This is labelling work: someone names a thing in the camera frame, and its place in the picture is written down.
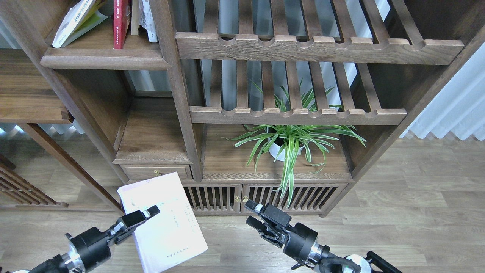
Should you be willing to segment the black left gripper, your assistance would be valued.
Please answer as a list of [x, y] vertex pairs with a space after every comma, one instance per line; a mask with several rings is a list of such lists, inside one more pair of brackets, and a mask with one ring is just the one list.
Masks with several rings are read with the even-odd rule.
[[69, 233], [69, 251], [65, 253], [65, 265], [70, 273], [88, 273], [111, 257], [110, 247], [120, 244], [132, 235], [133, 231], [148, 219], [160, 213], [157, 205], [147, 210], [137, 210], [119, 218], [119, 223], [102, 232], [92, 227], [76, 237]]

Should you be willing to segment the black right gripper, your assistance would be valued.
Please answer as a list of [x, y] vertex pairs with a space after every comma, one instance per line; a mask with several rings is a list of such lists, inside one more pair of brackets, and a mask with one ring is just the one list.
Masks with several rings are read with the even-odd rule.
[[246, 224], [256, 229], [260, 236], [272, 245], [283, 248], [284, 254], [297, 262], [318, 262], [320, 259], [318, 233], [307, 226], [296, 223], [291, 226], [291, 216], [272, 204], [263, 205], [247, 200], [246, 210], [256, 213], [264, 223], [249, 216]]

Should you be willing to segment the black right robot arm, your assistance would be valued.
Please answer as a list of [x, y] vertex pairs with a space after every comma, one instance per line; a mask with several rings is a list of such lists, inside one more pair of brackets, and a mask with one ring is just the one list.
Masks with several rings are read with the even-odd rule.
[[246, 223], [258, 230], [264, 240], [282, 248], [284, 254], [297, 261], [292, 270], [306, 266], [317, 273], [375, 273], [371, 267], [374, 264], [381, 273], [400, 272], [372, 251], [367, 252], [366, 257], [356, 254], [340, 257], [331, 253], [329, 246], [317, 242], [316, 231], [301, 223], [291, 226], [291, 216], [272, 204], [248, 200], [245, 208], [263, 219], [260, 222], [249, 216]]

